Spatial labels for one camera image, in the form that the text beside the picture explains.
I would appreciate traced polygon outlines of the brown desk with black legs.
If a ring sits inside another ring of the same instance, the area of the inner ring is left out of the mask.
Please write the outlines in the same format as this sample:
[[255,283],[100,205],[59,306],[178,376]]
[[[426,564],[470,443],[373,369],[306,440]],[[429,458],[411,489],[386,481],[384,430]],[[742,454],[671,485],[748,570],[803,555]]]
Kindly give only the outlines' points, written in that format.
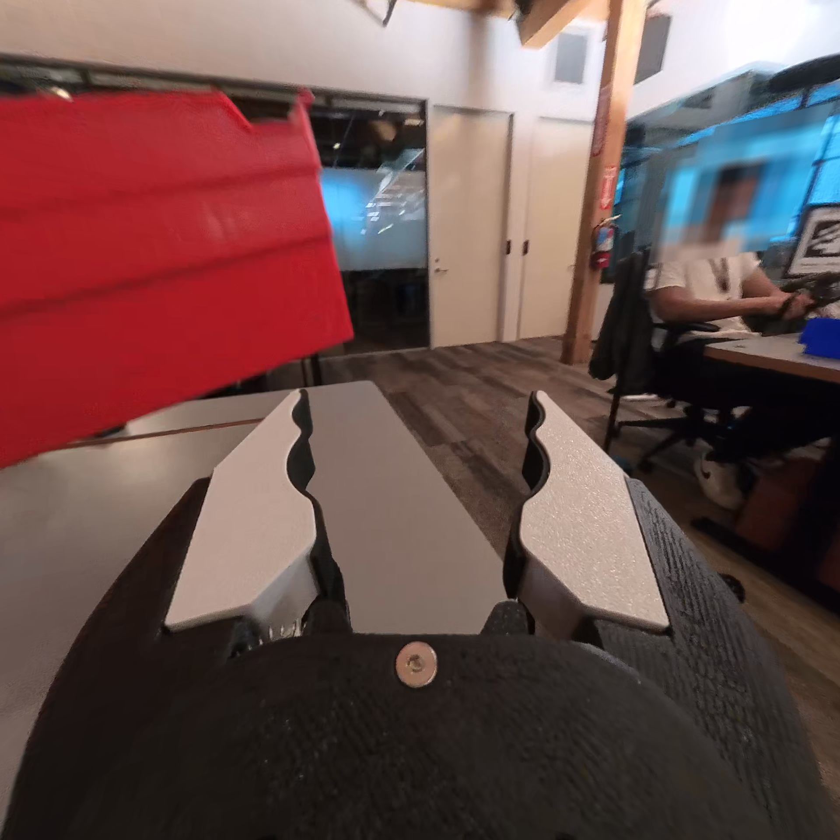
[[[804,353],[794,335],[715,343],[706,347],[705,354],[729,364],[794,375],[801,380],[839,383],[838,360]],[[837,533],[838,516],[839,443],[834,436],[778,552],[762,551],[710,518],[695,519],[691,526],[837,613],[838,589],[823,583],[817,574]]]

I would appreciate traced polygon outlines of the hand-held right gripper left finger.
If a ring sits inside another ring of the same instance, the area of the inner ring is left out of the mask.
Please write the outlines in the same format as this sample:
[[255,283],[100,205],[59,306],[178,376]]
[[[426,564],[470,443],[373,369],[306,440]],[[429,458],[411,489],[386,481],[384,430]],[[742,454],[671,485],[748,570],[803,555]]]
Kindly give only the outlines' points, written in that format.
[[261,634],[302,629],[312,603],[343,609],[321,507],[309,394],[290,393],[214,469],[164,624],[244,618]]

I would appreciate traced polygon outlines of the wall vent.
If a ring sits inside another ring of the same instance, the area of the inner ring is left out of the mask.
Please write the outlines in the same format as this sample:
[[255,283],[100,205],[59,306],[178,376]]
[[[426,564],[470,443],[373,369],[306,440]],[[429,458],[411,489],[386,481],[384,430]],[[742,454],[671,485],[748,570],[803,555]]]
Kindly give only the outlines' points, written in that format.
[[551,74],[553,83],[575,87],[585,84],[591,40],[589,28],[566,29],[557,36]]

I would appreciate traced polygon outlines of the white door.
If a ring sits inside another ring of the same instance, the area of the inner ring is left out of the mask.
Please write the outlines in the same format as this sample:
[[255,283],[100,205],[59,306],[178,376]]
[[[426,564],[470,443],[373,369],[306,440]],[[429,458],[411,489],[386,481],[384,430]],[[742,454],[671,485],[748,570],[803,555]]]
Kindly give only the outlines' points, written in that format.
[[433,106],[427,133],[430,343],[498,339],[507,247],[508,112]]
[[590,122],[537,120],[528,180],[520,339],[565,331],[591,143]]

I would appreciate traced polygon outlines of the printed tag sign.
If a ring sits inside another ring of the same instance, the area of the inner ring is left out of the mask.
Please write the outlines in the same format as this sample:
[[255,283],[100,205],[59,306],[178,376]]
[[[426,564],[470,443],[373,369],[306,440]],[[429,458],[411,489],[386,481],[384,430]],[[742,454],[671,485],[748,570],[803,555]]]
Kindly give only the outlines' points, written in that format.
[[809,205],[784,268],[786,280],[839,273],[839,203]]

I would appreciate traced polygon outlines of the red fire extinguisher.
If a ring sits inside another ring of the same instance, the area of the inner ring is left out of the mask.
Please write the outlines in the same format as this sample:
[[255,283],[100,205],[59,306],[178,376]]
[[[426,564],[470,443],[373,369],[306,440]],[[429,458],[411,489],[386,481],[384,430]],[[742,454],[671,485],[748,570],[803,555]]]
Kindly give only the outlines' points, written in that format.
[[620,214],[606,217],[594,226],[591,235],[590,267],[592,270],[605,270],[609,267],[616,239],[616,222]]

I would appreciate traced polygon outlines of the cardboard box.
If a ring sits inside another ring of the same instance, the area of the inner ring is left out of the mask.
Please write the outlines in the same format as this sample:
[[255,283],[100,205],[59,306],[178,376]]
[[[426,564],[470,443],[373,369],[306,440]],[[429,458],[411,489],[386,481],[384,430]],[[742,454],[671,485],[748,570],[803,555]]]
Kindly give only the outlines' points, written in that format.
[[763,472],[737,516],[735,534],[759,550],[779,552],[822,465],[795,457]]

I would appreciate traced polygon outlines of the small blue plastic bin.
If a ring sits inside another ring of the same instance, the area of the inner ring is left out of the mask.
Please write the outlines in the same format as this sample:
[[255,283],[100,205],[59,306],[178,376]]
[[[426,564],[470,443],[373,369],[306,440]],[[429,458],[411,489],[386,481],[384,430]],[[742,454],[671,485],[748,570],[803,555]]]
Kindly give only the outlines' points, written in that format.
[[809,318],[801,331],[803,354],[838,361],[840,359],[840,321],[838,318]]

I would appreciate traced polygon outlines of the black office chair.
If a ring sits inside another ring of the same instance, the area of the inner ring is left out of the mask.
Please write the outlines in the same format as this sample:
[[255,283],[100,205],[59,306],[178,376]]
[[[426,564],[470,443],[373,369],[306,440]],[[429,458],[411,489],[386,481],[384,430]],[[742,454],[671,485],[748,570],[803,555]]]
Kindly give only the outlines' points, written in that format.
[[[653,347],[655,330],[664,334],[661,349],[676,345],[677,339],[698,332],[701,344],[709,337],[721,341],[717,326],[709,323],[654,324],[645,294],[648,270],[652,267],[650,247],[634,251],[622,259],[613,276],[613,294],[607,307],[601,330],[595,341],[589,363],[592,378],[614,379],[612,402],[607,417],[603,450],[609,454],[620,433],[630,427],[668,431],[668,436],[649,449],[630,471],[648,473],[654,468],[653,459],[671,447],[684,444],[694,446],[698,441],[719,445],[734,426],[733,407],[726,404],[706,406],[683,400],[671,394],[659,369],[657,351]],[[667,407],[683,403],[682,414],[668,418],[619,421],[618,409],[632,396],[651,394],[665,399]]]

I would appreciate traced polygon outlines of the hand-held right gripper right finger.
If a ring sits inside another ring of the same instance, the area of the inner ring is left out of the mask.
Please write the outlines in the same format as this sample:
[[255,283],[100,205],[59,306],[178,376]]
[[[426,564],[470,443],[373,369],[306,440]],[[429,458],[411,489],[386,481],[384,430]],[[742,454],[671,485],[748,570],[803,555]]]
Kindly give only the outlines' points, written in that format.
[[506,593],[540,635],[573,638],[605,621],[651,634],[670,629],[626,473],[544,391],[532,392],[513,515]]

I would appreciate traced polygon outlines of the red plastic bin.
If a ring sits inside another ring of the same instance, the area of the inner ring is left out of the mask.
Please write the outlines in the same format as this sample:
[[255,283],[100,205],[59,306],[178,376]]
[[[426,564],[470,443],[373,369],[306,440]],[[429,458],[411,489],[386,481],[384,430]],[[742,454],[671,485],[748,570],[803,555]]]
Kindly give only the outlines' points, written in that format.
[[2,98],[2,467],[352,339],[311,105]]

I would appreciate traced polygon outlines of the wooden post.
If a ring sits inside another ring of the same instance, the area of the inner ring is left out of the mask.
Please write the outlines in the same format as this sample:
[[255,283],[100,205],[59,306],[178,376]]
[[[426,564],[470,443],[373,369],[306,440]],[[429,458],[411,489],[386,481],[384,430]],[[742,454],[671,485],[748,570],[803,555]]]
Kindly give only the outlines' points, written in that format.
[[581,364],[590,357],[592,324],[601,282],[601,271],[592,267],[592,238],[595,229],[611,216],[625,139],[627,107],[633,92],[647,8],[645,1],[609,3],[602,75],[563,336],[561,361],[565,364]]

